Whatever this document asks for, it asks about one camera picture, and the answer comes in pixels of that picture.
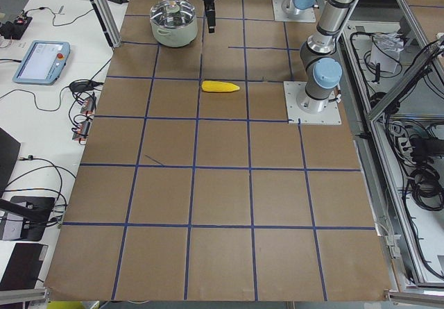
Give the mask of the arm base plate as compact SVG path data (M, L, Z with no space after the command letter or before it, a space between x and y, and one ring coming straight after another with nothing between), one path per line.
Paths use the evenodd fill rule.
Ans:
M314 23L316 0L272 0L274 20L278 22Z
M311 99L305 90L306 82L285 81L284 95L287 107L287 117L290 124L329 125L342 124L337 101L333 91L325 100Z

